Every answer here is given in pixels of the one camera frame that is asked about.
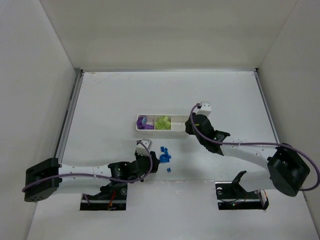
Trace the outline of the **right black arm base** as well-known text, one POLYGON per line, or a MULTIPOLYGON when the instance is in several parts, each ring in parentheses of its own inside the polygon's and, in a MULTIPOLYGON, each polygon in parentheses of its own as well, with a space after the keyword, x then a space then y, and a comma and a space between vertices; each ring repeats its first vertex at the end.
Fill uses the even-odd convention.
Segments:
POLYGON ((240 186, 246 171, 239 172, 232 181, 216 181, 215 192, 219 210, 263 210, 270 203, 265 190, 247 192, 240 186))

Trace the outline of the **purple round lego piece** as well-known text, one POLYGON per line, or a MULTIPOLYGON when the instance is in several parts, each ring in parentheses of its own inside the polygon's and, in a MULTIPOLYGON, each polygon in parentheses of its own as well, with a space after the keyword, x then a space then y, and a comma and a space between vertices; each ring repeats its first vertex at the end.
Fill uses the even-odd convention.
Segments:
POLYGON ((145 115, 139 116, 137 118, 137 121, 136 121, 136 127, 139 130, 142 130, 147 126, 147 122, 148 122, 148 120, 147 120, 147 117, 145 115))

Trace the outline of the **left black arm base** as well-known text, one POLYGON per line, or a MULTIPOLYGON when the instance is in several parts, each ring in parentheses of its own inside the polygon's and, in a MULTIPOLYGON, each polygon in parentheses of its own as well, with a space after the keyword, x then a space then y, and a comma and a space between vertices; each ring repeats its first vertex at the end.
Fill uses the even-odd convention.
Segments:
POLYGON ((111 181, 102 186, 96 195, 83 194, 80 211, 125 211, 127 208, 128 184, 111 181))

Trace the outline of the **lime lego plate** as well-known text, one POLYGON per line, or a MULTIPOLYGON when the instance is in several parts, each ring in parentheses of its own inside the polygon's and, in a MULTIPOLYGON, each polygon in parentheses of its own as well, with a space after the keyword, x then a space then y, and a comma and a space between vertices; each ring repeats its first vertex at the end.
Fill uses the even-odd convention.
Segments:
POLYGON ((164 126, 165 130, 171 129, 171 122, 170 122, 170 119, 167 115, 163 116, 159 121, 164 126))

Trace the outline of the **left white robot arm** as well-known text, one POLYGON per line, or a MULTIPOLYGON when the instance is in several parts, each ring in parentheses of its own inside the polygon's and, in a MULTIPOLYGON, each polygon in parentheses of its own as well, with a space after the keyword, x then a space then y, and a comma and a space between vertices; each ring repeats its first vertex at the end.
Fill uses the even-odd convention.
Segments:
POLYGON ((36 203, 54 194, 85 194, 102 199, 115 193, 119 197, 128 184, 143 182, 146 176, 156 173, 159 164, 154 151, 136 154, 132 162, 101 166, 67 165, 49 158, 26 170, 24 201, 36 203))

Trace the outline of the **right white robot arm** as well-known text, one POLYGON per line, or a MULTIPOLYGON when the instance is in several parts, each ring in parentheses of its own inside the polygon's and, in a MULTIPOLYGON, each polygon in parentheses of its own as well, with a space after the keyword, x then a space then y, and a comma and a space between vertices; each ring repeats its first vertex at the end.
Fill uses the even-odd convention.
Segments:
POLYGON ((214 129, 203 114, 191 112, 185 122, 185 131, 188 135, 194 135, 199 144, 212 154, 261 167, 262 170, 256 172, 241 170, 236 176, 235 184, 246 192, 275 189, 286 196, 295 197, 311 171, 302 155, 292 146, 241 141, 228 132, 214 129))

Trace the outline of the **lime green lego brick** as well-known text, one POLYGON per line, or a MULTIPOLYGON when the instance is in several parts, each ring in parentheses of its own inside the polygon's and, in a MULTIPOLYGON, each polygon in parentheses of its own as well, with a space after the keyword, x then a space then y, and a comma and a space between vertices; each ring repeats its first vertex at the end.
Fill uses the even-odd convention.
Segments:
POLYGON ((154 123, 154 126, 155 126, 155 128, 156 128, 157 130, 165 130, 165 129, 166 129, 165 125, 164 125, 163 122, 160 121, 160 120, 157 120, 157 121, 154 123))

